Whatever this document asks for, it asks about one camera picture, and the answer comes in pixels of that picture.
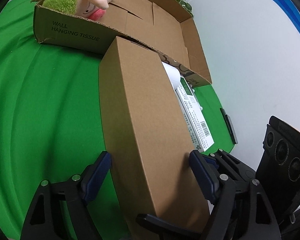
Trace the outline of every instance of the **open cardboard box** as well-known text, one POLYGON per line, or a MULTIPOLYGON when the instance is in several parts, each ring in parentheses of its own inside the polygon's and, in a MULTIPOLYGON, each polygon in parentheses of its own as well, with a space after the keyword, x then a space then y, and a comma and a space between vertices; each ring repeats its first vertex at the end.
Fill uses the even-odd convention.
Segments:
POLYGON ((158 240, 139 226, 152 214, 201 232, 209 218, 189 167, 194 146, 157 53, 116 37, 99 66, 102 128, 111 175, 134 240, 158 240))
POLYGON ((115 37, 122 36, 155 51, 193 87, 211 84, 197 28, 175 0, 113 0, 99 22, 45 8, 44 0, 35 1, 34 35, 39 43, 105 54, 115 37))

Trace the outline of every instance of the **green tablecloth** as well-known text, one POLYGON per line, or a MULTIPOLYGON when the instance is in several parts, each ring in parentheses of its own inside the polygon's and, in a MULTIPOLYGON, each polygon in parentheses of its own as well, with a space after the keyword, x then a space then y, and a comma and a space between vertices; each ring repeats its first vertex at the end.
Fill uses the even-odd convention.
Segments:
MULTIPOLYGON (((0 14, 0 227, 19 239, 40 181, 64 181, 105 150, 98 94, 101 55, 40 45, 34 3, 13 0, 0 14)), ((196 89, 215 144, 233 147, 211 86, 196 89)), ((88 206, 104 240, 128 234, 110 174, 88 206)))

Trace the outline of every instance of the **red plush toy mouth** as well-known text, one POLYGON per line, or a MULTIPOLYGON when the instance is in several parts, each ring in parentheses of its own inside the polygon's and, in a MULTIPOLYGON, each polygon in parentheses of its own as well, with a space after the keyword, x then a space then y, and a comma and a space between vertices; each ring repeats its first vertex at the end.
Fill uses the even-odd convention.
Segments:
POLYGON ((97 21, 99 20, 104 14, 106 13, 106 10, 98 9, 93 14, 91 14, 88 19, 97 21))

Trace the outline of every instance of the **green label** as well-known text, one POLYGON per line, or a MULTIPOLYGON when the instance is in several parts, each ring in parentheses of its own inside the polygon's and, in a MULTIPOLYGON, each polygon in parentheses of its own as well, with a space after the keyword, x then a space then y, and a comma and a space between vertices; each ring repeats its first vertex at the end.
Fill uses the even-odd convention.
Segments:
POLYGON ((193 96, 193 94, 191 93, 191 91, 188 87, 188 84, 187 84, 186 80, 184 78, 181 78, 180 81, 181 81, 181 84, 182 84, 183 88, 186 91, 186 94, 189 95, 189 96, 193 96))

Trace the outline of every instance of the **white box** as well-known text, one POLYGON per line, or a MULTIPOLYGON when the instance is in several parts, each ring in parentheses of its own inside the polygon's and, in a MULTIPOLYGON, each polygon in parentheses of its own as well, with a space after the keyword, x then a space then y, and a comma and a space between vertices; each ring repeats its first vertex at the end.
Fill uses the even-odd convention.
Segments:
POLYGON ((184 77, 181 75, 181 82, 175 90, 183 116, 188 125, 188 130, 194 144, 199 152, 206 151, 214 144, 212 135, 199 104, 184 77))

